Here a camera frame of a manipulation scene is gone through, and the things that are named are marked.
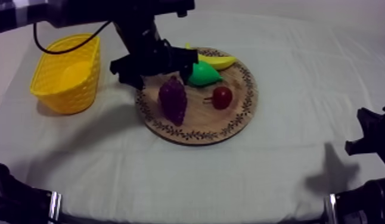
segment green pear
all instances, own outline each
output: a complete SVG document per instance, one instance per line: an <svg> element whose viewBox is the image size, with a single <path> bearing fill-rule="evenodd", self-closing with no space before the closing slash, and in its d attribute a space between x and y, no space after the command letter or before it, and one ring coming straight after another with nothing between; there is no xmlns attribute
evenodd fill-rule
<svg viewBox="0 0 385 224"><path fill-rule="evenodd" d="M194 86L206 86L222 79L223 77L210 64L199 61L198 64L192 65L192 75L188 82Z"/></svg>

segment toy fruit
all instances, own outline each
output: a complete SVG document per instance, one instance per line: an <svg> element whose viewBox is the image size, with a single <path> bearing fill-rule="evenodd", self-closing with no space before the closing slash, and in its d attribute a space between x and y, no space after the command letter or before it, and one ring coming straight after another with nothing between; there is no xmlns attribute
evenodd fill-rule
<svg viewBox="0 0 385 224"><path fill-rule="evenodd" d="M184 85L175 76L160 87L159 101L166 118L176 126L182 125L187 109L187 95Z"/></svg>
<svg viewBox="0 0 385 224"><path fill-rule="evenodd" d="M217 87L213 90L212 97L205 98L212 100L212 105L217 110L223 110L229 107L233 99L233 93L225 86Z"/></svg>
<svg viewBox="0 0 385 224"><path fill-rule="evenodd" d="M185 48L191 49L190 44L186 43ZM198 60L205 61L216 70L223 70L223 69L227 69L233 63L235 63L236 58L235 57L209 57L209 56L198 54Z"/></svg>
<svg viewBox="0 0 385 224"><path fill-rule="evenodd" d="M194 86L206 86L222 80L222 76L210 64L199 61L192 65L192 75L188 82Z"/></svg>

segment purple grapes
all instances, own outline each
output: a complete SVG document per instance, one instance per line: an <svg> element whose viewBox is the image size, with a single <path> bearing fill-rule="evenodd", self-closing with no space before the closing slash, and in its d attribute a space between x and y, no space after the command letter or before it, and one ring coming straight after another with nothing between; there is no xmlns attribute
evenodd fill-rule
<svg viewBox="0 0 385 224"><path fill-rule="evenodd" d="M176 126L182 125L187 109L187 95L184 85L175 76L160 87L159 100L166 118Z"/></svg>

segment white wall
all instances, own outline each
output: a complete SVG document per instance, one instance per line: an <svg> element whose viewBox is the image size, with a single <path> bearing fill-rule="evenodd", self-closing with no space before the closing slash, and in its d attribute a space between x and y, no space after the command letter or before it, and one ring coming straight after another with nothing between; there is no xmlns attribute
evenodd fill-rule
<svg viewBox="0 0 385 224"><path fill-rule="evenodd" d="M195 0L198 10L277 15L385 35L385 0Z"/></svg>

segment red cherry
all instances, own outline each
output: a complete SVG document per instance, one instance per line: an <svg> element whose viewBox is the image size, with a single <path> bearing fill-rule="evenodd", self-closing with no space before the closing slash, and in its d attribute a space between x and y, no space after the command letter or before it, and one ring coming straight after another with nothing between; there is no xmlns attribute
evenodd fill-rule
<svg viewBox="0 0 385 224"><path fill-rule="evenodd" d="M233 99L233 93L225 86L217 87L212 94L212 104L217 110L226 109Z"/></svg>

